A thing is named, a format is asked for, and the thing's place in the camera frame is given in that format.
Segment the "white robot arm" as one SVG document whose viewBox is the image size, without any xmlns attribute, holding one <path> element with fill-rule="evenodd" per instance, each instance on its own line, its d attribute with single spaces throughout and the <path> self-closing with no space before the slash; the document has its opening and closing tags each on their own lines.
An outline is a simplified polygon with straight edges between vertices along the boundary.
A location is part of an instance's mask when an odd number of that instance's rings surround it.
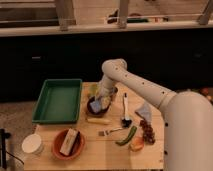
<svg viewBox="0 0 213 171">
<path fill-rule="evenodd" d="M 213 171 L 213 105 L 193 91 L 176 93 L 127 71 L 124 59 L 102 64 L 98 96 L 120 82 L 156 107 L 164 120 L 164 171 Z"/>
</svg>

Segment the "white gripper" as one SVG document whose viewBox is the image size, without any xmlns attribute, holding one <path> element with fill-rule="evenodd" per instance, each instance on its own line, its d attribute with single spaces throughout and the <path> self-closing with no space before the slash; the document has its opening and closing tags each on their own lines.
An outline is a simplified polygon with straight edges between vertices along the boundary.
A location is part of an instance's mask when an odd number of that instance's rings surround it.
<svg viewBox="0 0 213 171">
<path fill-rule="evenodd" d="M 95 99 L 98 100 L 102 108 L 108 108 L 112 101 L 113 90 L 98 88 L 95 92 Z"/>
</svg>

